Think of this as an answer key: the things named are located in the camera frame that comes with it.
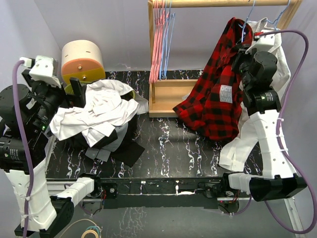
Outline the red black plaid shirt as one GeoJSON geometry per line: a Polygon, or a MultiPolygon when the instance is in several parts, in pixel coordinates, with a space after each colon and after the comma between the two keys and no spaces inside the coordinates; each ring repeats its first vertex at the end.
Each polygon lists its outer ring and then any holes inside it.
{"type": "Polygon", "coordinates": [[[189,96],[173,110],[185,126],[214,141],[232,140],[242,112],[241,77],[231,67],[253,31],[242,19],[231,18],[189,96]]]}

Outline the light blue wire hanger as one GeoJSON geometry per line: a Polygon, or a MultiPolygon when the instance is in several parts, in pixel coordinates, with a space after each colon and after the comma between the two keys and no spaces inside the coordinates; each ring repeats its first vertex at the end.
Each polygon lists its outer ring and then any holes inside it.
{"type": "Polygon", "coordinates": [[[249,20],[249,18],[250,18],[250,15],[251,15],[251,13],[252,13],[254,7],[255,7],[255,4],[256,4],[256,0],[253,0],[253,4],[252,4],[252,7],[251,7],[251,10],[250,10],[250,12],[248,13],[248,16],[246,17],[246,19],[245,19],[245,21],[244,21],[244,24],[243,24],[243,26],[242,26],[241,43],[244,42],[245,33],[246,33],[246,32],[245,32],[246,25],[247,25],[247,22],[248,22],[248,20],[249,20]]]}

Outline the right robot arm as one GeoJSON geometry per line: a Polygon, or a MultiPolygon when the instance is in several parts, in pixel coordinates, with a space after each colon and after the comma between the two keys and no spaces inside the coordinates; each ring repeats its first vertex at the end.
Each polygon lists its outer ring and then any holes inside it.
{"type": "Polygon", "coordinates": [[[294,166],[285,158],[286,148],[280,148],[283,134],[276,132],[281,104],[278,93],[271,86],[277,71],[277,58],[269,52],[242,46],[232,64],[232,71],[241,76],[243,104],[255,127],[260,145],[263,174],[245,173],[225,175],[221,192],[228,197],[238,190],[250,194],[255,201],[290,198],[307,187],[294,166]]]}

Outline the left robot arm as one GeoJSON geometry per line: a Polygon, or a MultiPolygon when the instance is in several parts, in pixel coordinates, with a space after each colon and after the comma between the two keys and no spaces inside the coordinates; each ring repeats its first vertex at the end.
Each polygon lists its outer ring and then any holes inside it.
{"type": "Polygon", "coordinates": [[[69,224],[83,198],[101,195],[102,185],[97,175],[82,174],[65,191],[49,194],[45,151],[49,123],[69,100],[63,88],[37,81],[30,70],[22,76],[25,84],[8,86],[0,94],[0,167],[20,209],[15,234],[28,237],[37,232],[42,238],[53,238],[69,224]]]}

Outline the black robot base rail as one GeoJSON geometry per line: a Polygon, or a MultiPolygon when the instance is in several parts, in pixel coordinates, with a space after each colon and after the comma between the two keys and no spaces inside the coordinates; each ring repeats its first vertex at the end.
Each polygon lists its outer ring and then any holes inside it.
{"type": "Polygon", "coordinates": [[[127,207],[175,208],[203,207],[218,209],[224,204],[237,208],[248,201],[246,194],[215,194],[212,187],[220,178],[103,178],[103,198],[85,197],[84,203],[99,202],[104,209],[127,207]]]}

